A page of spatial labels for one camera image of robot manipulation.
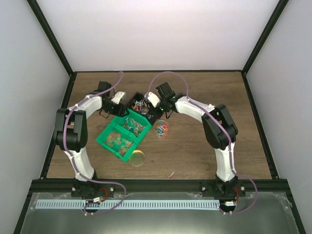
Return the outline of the clear plastic jar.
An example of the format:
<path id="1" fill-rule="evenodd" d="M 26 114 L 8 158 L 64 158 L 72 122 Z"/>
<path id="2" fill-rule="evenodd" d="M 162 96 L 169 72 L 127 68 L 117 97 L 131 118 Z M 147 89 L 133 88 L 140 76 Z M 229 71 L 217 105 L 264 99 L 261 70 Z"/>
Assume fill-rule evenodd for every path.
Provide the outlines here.
<path id="1" fill-rule="evenodd" d="M 169 124 L 164 120 L 158 120 L 153 125 L 153 131 L 156 137 L 166 138 L 169 133 Z"/>

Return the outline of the black bin candies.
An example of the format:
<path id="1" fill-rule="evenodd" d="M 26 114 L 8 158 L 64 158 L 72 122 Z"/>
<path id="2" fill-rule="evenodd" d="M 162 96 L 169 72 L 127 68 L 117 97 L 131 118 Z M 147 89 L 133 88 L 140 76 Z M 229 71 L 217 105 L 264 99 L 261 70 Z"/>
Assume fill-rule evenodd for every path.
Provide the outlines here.
<path id="1" fill-rule="evenodd" d="M 151 107 L 151 103 L 145 98 L 145 94 L 136 92 L 131 98 L 130 100 L 127 102 L 127 106 L 129 109 L 131 109 L 132 111 L 141 114 L 141 107 L 142 106 L 147 106 L 147 107 Z M 151 119 L 151 116 L 149 115 L 149 113 L 147 115 L 142 115 L 143 117 L 145 117 L 152 125 L 157 121 L 157 119 Z"/>

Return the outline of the green bin gummy candies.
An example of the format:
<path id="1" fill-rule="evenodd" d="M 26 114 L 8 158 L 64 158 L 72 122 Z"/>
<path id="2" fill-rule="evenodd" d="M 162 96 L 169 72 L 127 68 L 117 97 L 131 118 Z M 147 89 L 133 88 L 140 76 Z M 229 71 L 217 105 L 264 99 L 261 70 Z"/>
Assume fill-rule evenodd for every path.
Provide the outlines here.
<path id="1" fill-rule="evenodd" d="M 124 162 L 129 160 L 131 154 L 138 146 L 138 139 L 133 133 L 111 123 L 99 134 L 96 142 Z"/>

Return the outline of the gold jar lid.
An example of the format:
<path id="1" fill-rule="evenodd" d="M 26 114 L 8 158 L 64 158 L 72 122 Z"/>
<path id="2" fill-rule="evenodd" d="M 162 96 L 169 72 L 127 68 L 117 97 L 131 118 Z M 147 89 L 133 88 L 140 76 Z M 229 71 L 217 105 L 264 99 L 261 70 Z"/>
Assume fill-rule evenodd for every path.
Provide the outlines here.
<path id="1" fill-rule="evenodd" d="M 139 167 L 143 165 L 143 163 L 146 160 L 145 154 L 141 150 L 134 150 L 132 154 L 129 157 L 129 163 L 130 165 L 134 167 Z"/>

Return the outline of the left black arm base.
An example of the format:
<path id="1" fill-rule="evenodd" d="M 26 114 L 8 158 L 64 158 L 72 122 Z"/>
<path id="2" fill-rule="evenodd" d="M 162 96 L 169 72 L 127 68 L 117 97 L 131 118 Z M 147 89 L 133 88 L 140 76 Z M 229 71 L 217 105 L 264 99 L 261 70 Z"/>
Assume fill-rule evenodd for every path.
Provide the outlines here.
<path id="1" fill-rule="evenodd" d="M 114 187 L 112 185 L 92 183 L 90 181 L 74 181 L 71 196 L 82 198 L 95 198 L 98 196 L 113 197 Z"/>

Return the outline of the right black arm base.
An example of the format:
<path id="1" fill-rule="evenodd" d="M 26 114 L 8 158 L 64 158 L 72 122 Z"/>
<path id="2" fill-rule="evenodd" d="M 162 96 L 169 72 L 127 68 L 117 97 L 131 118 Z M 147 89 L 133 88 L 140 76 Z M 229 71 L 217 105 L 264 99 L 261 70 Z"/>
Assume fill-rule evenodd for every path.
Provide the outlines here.
<path id="1" fill-rule="evenodd" d="M 238 180 L 223 182 L 221 180 L 204 180 L 200 184 L 200 190 L 205 197 L 234 198 L 238 192 L 239 197 L 245 197 L 246 192 L 241 190 L 243 184 Z"/>

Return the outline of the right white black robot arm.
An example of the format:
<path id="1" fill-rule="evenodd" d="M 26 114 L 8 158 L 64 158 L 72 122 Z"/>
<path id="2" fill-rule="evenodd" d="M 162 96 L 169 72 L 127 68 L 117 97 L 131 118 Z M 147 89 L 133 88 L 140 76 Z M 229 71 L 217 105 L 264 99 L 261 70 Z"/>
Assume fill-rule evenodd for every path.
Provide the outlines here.
<path id="1" fill-rule="evenodd" d="M 144 95 L 156 110 L 184 114 L 202 123 L 206 140 L 215 151 L 217 192 L 221 196 L 230 195 L 237 183 L 234 145 L 238 128 L 226 106 L 204 104 L 186 94 L 176 94 L 166 82 L 156 87 L 156 90 L 160 97 L 150 91 Z"/>

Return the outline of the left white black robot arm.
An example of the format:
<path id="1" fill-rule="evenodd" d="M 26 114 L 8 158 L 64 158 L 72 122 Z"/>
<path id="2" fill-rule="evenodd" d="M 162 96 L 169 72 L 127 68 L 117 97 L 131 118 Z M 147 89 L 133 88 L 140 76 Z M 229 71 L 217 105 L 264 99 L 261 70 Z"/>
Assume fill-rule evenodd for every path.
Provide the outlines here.
<path id="1" fill-rule="evenodd" d="M 117 117 L 129 114 L 126 105 L 121 103 L 126 97 L 124 91 L 110 96 L 115 87 L 101 81 L 98 88 L 87 94 L 83 100 L 69 108 L 60 108 L 56 113 L 53 141 L 68 156 L 75 172 L 75 179 L 85 181 L 82 190 L 89 197 L 99 193 L 100 185 L 94 181 L 95 170 L 86 152 L 87 119 L 96 111 L 104 111 Z"/>

